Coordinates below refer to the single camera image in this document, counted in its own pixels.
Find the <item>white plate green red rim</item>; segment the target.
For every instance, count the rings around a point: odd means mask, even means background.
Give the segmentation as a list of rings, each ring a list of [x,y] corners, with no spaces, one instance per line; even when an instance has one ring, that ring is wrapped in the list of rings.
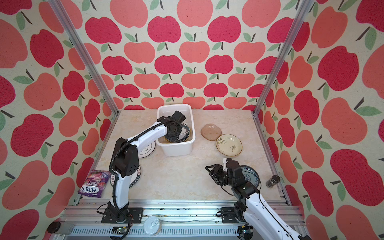
[[[186,124],[172,122],[167,126],[165,139],[170,143],[182,143],[190,136],[190,128]]]

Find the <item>cream plate with plant drawing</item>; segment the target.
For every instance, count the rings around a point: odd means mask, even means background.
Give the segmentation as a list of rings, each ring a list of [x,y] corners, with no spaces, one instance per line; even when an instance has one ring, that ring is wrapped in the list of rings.
[[[243,144],[239,138],[231,134],[221,135],[216,140],[218,151],[228,157],[235,157],[243,150]]]

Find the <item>white plate black flower outline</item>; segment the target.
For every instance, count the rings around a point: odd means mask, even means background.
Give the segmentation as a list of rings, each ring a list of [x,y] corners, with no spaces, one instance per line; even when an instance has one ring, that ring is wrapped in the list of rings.
[[[156,149],[156,142],[153,141],[139,153],[139,159],[143,159],[150,156],[155,151],[155,149]]]

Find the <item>white plate green text rim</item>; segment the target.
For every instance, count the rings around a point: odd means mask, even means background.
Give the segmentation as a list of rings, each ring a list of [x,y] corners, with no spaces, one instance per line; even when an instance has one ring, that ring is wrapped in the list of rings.
[[[139,166],[137,171],[132,175],[131,182],[130,182],[130,188],[132,188],[140,179],[141,177],[141,167]],[[115,176],[111,175],[110,177],[110,184],[111,186],[114,185],[115,182]]]

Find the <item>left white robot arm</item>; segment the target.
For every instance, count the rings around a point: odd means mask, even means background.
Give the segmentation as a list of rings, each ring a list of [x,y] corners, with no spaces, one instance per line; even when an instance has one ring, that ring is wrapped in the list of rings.
[[[128,206],[129,189],[132,175],[139,167],[139,153],[158,138],[165,137],[170,143],[181,143],[187,140],[190,128],[184,124],[186,116],[175,111],[170,117],[160,117],[148,129],[129,139],[119,138],[116,141],[109,171],[115,176],[112,199],[108,210],[115,216],[126,217],[123,210]]]

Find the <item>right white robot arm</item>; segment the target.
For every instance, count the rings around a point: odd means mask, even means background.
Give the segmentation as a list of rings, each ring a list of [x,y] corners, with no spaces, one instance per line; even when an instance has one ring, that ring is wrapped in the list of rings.
[[[237,201],[234,214],[239,223],[247,223],[265,240],[309,240],[291,228],[265,201],[261,190],[248,181],[242,167],[231,158],[222,165],[205,167],[213,181],[220,187],[230,186]]]

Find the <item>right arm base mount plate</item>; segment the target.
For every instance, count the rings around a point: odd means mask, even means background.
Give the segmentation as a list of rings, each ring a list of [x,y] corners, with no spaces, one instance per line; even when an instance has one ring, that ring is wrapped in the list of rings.
[[[216,213],[216,217],[220,217],[223,224],[247,224],[244,218],[244,212],[238,208],[221,208]]]

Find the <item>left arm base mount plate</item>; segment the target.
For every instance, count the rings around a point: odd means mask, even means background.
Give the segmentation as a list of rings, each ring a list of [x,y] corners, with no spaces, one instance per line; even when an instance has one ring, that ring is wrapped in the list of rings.
[[[113,206],[107,207],[103,213],[103,224],[140,224],[143,217],[143,208],[122,208],[120,211]]]

